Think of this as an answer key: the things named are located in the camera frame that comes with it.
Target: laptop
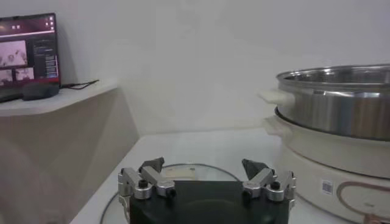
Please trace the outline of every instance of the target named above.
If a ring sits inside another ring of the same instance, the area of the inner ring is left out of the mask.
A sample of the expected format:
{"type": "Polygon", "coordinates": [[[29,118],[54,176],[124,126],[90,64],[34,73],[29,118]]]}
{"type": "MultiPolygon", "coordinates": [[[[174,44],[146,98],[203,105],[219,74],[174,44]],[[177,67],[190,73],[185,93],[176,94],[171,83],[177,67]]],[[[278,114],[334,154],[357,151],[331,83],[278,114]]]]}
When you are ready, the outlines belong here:
{"type": "Polygon", "coordinates": [[[55,13],[0,18],[0,102],[32,82],[60,84],[55,13]]]}

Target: sticker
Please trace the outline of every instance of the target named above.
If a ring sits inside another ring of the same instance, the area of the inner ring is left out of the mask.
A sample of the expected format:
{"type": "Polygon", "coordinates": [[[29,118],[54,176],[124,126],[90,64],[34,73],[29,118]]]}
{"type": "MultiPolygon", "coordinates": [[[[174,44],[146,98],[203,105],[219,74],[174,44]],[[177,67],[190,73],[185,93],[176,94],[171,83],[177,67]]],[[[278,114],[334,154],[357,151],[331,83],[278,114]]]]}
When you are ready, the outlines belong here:
{"type": "Polygon", "coordinates": [[[333,183],[328,180],[321,180],[321,192],[327,195],[333,195],[333,183]]]}

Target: pot handle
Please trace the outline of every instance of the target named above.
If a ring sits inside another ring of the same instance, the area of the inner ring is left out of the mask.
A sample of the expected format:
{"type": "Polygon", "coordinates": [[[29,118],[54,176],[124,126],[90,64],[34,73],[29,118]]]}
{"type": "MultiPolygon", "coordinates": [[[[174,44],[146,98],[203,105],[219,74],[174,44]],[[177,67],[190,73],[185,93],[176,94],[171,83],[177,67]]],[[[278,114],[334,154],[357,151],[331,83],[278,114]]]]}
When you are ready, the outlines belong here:
{"type": "Polygon", "coordinates": [[[295,104],[295,97],[291,93],[287,93],[280,89],[272,89],[269,91],[262,91],[257,94],[269,104],[276,104],[281,106],[293,106],[295,104]]]}
{"type": "Polygon", "coordinates": [[[261,126],[269,135],[276,135],[281,138],[288,138],[292,135],[291,129],[287,125],[278,121],[276,116],[264,118],[261,126]]]}

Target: screen display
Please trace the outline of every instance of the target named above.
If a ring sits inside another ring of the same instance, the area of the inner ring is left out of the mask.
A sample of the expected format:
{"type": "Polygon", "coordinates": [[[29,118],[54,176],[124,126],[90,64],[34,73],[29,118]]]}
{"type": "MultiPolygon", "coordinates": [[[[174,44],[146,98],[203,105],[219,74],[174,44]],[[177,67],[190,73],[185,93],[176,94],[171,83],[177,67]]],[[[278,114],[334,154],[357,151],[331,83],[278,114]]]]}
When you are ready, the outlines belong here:
{"type": "Polygon", "coordinates": [[[55,14],[0,19],[0,87],[60,82],[55,14]]]}

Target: stainless steel pot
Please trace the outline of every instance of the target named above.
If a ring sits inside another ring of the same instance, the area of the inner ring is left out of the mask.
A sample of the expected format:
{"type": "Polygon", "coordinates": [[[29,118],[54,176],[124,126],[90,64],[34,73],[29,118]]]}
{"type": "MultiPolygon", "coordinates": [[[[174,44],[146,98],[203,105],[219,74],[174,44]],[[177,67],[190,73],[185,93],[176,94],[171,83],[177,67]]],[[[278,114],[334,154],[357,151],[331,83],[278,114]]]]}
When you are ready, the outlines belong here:
{"type": "Polygon", "coordinates": [[[284,72],[278,89],[261,93],[297,125],[354,138],[390,141],[390,65],[337,66],[284,72]]]}

